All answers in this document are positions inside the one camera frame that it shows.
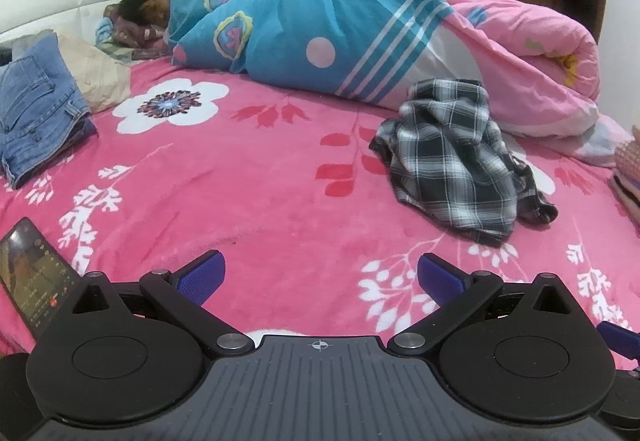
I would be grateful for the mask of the black white plaid shirt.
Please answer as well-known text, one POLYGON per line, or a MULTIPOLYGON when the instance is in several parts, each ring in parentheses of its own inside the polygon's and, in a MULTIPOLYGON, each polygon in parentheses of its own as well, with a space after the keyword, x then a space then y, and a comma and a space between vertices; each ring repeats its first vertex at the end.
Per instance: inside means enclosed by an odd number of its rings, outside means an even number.
POLYGON ((532 168, 504 143, 476 80, 415 84, 369 146, 398 201, 475 243, 497 247, 518 221, 545 227, 558 218, 532 168))

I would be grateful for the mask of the stack of folded clothes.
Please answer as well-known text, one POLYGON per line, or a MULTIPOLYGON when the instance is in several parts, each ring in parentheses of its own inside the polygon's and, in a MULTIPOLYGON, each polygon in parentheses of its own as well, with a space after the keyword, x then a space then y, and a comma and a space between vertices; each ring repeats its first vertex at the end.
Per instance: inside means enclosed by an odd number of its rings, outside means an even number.
POLYGON ((640 221, 640 146, 639 125, 631 128, 632 139, 616 146, 615 166, 610 186, 636 225, 640 221))

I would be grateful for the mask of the black smartphone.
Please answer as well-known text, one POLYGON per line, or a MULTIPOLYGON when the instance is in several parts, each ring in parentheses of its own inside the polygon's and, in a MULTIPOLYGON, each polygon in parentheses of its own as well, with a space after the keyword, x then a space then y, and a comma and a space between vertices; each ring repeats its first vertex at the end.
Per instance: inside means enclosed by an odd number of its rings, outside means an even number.
POLYGON ((38 339, 80 275, 24 217, 2 237, 1 281, 29 333, 38 339))

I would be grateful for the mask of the pink floral bed sheet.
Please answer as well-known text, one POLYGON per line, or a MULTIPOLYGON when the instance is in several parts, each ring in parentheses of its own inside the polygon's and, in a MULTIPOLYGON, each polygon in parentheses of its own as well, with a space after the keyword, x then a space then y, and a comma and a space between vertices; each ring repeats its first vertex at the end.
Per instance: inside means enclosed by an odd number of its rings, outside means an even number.
MULTIPOLYGON (((2 230, 27 217, 80 276, 130 281, 216 249, 228 275, 206 308, 250 335, 386 338, 435 310, 416 282, 431 252, 509 282, 554 272, 591 321, 639 326, 639 229, 608 169, 502 135, 559 215, 492 247, 398 201, 369 146, 398 114, 163 61, 131 86, 24 186, 1 177, 2 230)), ((2 352, 35 341, 1 281, 2 352)))

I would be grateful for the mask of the beige folded garment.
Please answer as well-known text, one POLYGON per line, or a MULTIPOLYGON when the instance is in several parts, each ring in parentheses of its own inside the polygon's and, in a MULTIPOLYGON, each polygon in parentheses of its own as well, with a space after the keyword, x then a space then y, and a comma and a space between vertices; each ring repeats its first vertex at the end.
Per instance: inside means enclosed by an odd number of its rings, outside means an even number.
POLYGON ((58 38, 58 50, 66 68, 76 80, 92 114, 114 108, 130 98, 130 67, 60 28, 25 35, 4 44, 16 57, 49 34, 55 34, 58 38))

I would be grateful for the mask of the folded blue jeans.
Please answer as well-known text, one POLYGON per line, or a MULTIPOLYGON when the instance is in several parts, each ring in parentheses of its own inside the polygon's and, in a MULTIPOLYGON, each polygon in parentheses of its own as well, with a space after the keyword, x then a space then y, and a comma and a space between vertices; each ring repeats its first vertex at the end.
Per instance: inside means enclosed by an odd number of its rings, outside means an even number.
POLYGON ((95 134, 58 36, 45 34, 1 66, 1 171, 12 189, 95 134))

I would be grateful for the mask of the blue and pink quilt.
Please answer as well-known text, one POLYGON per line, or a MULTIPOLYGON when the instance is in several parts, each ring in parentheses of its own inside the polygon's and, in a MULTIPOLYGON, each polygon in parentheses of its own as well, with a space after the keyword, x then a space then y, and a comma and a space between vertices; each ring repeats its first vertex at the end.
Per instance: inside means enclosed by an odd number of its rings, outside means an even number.
POLYGON ((598 106, 598 47, 518 0, 170 0, 172 60, 397 110, 427 79, 476 80, 503 131, 608 167, 629 134, 598 106))

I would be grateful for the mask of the patterned pillow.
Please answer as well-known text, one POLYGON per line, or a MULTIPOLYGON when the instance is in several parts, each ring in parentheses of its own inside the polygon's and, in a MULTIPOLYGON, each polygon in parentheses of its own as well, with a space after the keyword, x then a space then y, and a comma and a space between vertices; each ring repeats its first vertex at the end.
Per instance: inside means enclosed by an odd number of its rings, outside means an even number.
POLYGON ((122 63, 156 60, 168 55, 165 31, 123 19, 118 5, 107 5, 96 28, 96 48, 122 63))

